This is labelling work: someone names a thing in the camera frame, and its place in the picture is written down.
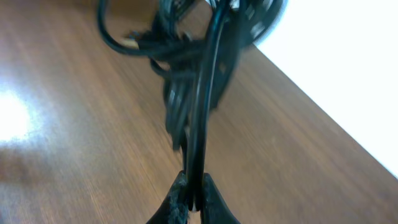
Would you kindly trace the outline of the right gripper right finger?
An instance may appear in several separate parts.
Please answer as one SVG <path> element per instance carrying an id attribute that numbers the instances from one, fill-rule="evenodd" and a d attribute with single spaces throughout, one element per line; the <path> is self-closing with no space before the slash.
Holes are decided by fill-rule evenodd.
<path id="1" fill-rule="evenodd" d="M 240 224 L 208 173 L 203 176 L 202 194 L 201 224 Z"/>

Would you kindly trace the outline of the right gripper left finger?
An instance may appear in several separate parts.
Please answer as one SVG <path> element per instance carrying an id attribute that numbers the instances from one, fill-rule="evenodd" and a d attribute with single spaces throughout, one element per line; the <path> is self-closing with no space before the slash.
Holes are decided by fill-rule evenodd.
<path id="1" fill-rule="evenodd" d="M 171 185 L 160 207 L 147 221 L 147 224 L 187 224 L 189 219 L 188 205 L 182 193 L 187 186 L 184 171 L 180 171 Z"/>

